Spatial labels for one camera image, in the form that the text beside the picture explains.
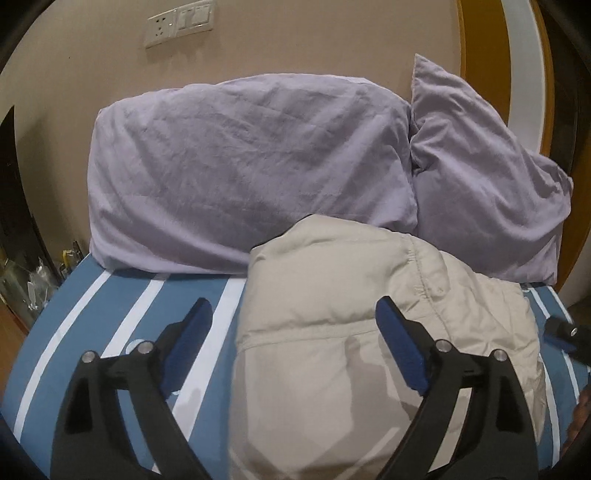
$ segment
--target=lavender pillow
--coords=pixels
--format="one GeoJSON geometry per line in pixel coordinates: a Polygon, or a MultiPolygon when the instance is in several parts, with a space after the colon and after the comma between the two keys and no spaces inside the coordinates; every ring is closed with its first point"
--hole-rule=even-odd
{"type": "Polygon", "coordinates": [[[556,282],[572,181],[526,150],[460,77],[415,57],[411,138],[417,236],[474,271],[556,282]]]}
{"type": "Polygon", "coordinates": [[[90,251],[105,268],[245,274],[312,213],[412,232],[410,105],[365,79],[266,74],[102,109],[90,251]]]}

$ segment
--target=blue striped bed sheet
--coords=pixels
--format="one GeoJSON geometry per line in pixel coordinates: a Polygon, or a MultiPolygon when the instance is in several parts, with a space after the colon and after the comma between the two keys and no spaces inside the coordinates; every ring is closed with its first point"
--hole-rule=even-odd
{"type": "MultiPolygon", "coordinates": [[[[87,257],[47,306],[27,337],[13,367],[1,412],[33,461],[48,474],[53,431],[63,395],[80,355],[102,356],[155,340],[164,327],[182,320],[199,297],[214,309],[213,327],[182,389],[168,404],[181,430],[214,480],[228,478],[228,411],[234,339],[245,280],[212,275],[110,274],[87,257]]],[[[569,319],[555,292],[523,286],[538,327],[551,314],[569,319]]],[[[542,345],[548,411],[538,447],[540,466],[558,458],[587,369],[542,345]]],[[[130,440],[140,463],[154,462],[126,392],[119,398],[130,440]]]]}

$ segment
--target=wall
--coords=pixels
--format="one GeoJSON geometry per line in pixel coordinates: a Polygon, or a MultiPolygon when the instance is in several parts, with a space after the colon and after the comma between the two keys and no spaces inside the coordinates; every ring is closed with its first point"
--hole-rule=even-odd
{"type": "Polygon", "coordinates": [[[182,0],[57,0],[0,74],[22,180],[50,254],[87,244],[93,123],[112,102],[265,72],[363,76],[410,98],[413,55],[459,73],[455,0],[219,0],[216,25],[145,50],[146,19],[182,0]]]}

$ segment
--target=metal bolt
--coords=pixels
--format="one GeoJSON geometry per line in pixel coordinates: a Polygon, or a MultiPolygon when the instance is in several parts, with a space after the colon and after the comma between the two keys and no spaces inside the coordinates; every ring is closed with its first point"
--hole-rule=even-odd
{"type": "Polygon", "coordinates": [[[509,358],[509,356],[507,355],[507,352],[505,352],[504,350],[501,350],[501,349],[495,350],[493,355],[499,362],[504,362],[505,360],[507,360],[509,358]]]}
{"type": "Polygon", "coordinates": [[[145,355],[146,353],[150,353],[154,349],[154,344],[152,342],[142,342],[138,345],[138,352],[145,355]]]}
{"type": "Polygon", "coordinates": [[[435,342],[435,348],[441,353],[448,353],[452,349],[452,344],[447,340],[438,340],[435,342]]]}
{"type": "Polygon", "coordinates": [[[88,350],[87,352],[84,352],[82,354],[82,362],[85,364],[89,364],[92,361],[94,361],[94,359],[96,358],[96,353],[94,353],[92,350],[88,350]]]}

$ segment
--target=switch panel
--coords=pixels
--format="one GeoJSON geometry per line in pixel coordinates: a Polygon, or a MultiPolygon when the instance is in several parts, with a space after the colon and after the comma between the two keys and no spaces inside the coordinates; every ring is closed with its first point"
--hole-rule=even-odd
{"type": "Polygon", "coordinates": [[[144,46],[152,47],[175,37],[213,28],[215,0],[200,0],[148,19],[144,46]]]}

